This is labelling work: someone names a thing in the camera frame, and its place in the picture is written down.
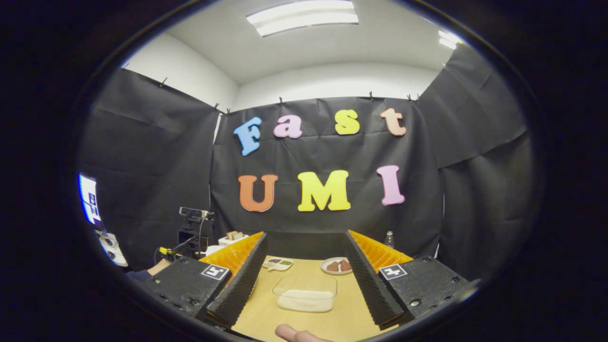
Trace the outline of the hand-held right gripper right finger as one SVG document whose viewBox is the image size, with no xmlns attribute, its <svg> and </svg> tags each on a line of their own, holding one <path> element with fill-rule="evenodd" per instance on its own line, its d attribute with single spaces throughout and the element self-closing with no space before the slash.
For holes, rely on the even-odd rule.
<svg viewBox="0 0 608 342">
<path fill-rule="evenodd" d="M 428 316 L 470 286 L 432 256 L 412 258 L 355 231 L 345 234 L 342 246 L 372 320 L 382 330 Z"/>
</svg>

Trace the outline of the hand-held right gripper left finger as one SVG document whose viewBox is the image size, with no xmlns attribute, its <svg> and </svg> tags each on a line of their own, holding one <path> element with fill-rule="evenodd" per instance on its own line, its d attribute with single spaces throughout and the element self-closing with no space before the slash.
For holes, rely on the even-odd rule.
<svg viewBox="0 0 608 342">
<path fill-rule="evenodd" d="M 258 232 L 204 258 L 176 258 L 142 287 L 169 309 L 230 329 L 256 286 L 267 256 L 266 237 Z"/>
</svg>

